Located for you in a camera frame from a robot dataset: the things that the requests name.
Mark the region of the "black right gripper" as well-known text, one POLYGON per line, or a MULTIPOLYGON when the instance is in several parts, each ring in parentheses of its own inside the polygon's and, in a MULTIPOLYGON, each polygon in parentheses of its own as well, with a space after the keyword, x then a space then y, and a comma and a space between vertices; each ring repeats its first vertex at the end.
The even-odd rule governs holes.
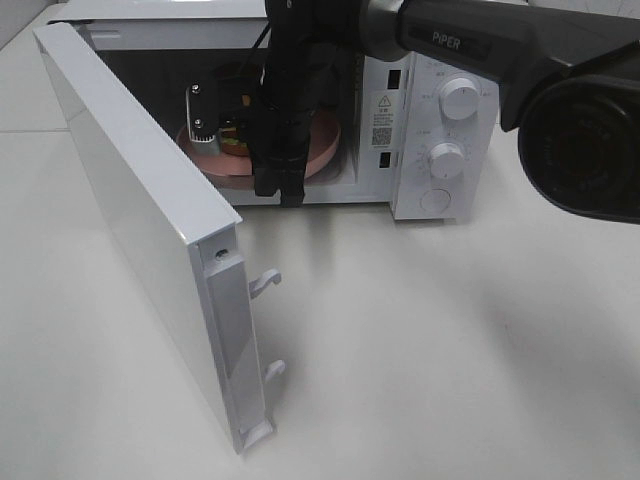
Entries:
MULTIPOLYGON (((270 31, 261 77, 247 92, 251 119, 247 145, 259 197, 280 193, 280 206, 300 207, 311 124, 341 47, 360 46, 360 1, 267 1, 270 31)), ((218 155, 216 82, 186 89, 186 126, 200 155, 218 155)))

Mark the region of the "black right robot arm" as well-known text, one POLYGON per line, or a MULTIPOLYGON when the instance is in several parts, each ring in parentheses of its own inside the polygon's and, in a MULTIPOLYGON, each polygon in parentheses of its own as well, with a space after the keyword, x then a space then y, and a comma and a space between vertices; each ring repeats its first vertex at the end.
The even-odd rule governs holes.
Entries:
POLYGON ((410 52, 494 81, 501 126, 550 203, 605 221, 639 220, 639 22, 490 1, 269 1, 262 76, 208 76, 186 91, 193 142, 224 127, 246 143, 262 197, 304 198, 312 116, 341 48, 383 61, 410 52))

